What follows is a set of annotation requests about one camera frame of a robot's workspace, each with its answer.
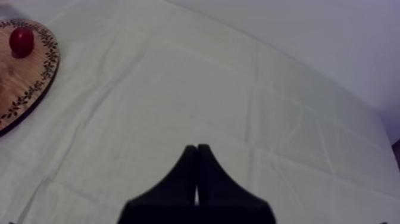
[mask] black robotic claw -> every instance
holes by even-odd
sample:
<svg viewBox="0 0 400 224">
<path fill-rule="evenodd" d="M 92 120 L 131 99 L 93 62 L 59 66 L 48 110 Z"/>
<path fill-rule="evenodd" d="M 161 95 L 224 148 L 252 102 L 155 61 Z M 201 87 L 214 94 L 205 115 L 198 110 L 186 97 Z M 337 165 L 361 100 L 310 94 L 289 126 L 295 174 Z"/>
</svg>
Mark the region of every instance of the black robotic claw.
<svg viewBox="0 0 400 224">
<path fill-rule="evenodd" d="M 268 203 L 232 180 L 208 145 L 187 146 L 158 185 L 125 205 L 118 224 L 160 222 L 276 223 Z"/>
</svg>

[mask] wooden board rim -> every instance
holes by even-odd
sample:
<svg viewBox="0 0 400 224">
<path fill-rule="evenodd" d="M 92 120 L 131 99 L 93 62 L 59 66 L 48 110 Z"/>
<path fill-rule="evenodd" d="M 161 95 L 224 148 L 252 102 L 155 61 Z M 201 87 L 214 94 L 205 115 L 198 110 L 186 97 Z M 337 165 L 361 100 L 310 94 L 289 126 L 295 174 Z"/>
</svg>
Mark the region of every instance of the wooden board rim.
<svg viewBox="0 0 400 224">
<path fill-rule="evenodd" d="M 29 27 L 36 32 L 39 40 L 35 40 L 35 45 L 40 43 L 40 47 L 46 49 L 41 55 L 46 60 L 43 61 L 41 65 L 40 79 L 32 83 L 23 95 L 16 96 L 16 99 L 7 107 L 7 113 L 0 114 L 0 122 L 4 119 L 12 120 L 6 126 L 3 125 L 4 127 L 0 129 L 0 136 L 5 135 L 21 123 L 43 100 L 56 77 L 58 65 L 60 63 L 60 51 L 58 49 L 57 40 L 48 28 L 38 22 L 26 19 L 0 20 L 0 29 L 15 29 L 17 27 Z"/>
</svg>

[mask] decorative leaf pattern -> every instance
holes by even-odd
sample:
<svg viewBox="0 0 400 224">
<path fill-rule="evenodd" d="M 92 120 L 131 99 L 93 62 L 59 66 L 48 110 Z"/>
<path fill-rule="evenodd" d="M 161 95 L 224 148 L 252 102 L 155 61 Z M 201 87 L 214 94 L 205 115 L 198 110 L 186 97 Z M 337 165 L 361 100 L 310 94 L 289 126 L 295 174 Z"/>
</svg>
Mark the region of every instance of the decorative leaf pattern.
<svg viewBox="0 0 400 224">
<path fill-rule="evenodd" d="M 40 74 L 42 80 L 37 80 L 35 84 L 29 86 L 28 90 L 24 93 L 24 95 L 19 96 L 16 101 L 12 102 L 12 105 L 8 108 L 8 112 L 2 114 L 0 116 L 0 124 L 4 119 L 10 119 L 14 116 L 18 116 L 18 110 L 22 105 L 27 104 L 33 94 L 36 92 L 40 92 L 45 87 L 45 81 L 51 79 L 57 69 L 57 61 L 58 61 L 58 53 L 57 53 L 57 42 L 53 38 L 52 35 L 49 34 L 49 31 L 40 25 L 31 24 L 26 22 L 25 20 L 10 20 L 10 21 L 0 21 L 0 28 L 10 27 L 29 27 L 34 32 L 39 34 L 40 40 L 43 46 L 47 47 L 48 52 L 46 52 L 46 61 L 43 62 L 43 72 Z"/>
</svg>

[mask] round wooden board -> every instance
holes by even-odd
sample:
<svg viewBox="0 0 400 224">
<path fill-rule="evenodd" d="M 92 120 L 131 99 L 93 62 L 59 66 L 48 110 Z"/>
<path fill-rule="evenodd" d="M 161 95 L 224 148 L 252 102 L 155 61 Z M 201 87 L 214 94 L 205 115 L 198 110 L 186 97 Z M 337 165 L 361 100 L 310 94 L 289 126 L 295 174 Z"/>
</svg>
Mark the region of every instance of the round wooden board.
<svg viewBox="0 0 400 224">
<path fill-rule="evenodd" d="M 14 58 L 8 44 L 17 27 L 29 27 L 35 47 Z M 60 53 L 49 29 L 31 20 L 0 20 L 0 136 L 19 124 L 47 93 L 57 72 Z"/>
</svg>

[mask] red apple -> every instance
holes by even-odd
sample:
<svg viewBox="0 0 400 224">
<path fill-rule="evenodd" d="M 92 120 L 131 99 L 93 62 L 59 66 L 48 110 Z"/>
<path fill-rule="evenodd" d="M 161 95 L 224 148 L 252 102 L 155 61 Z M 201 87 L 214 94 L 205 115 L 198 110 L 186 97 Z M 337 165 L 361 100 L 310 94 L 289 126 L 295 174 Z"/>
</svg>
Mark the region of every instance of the red apple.
<svg viewBox="0 0 400 224">
<path fill-rule="evenodd" d="M 10 48 L 18 58 L 28 56 L 33 50 L 33 32 L 28 27 L 19 27 L 12 31 Z"/>
</svg>

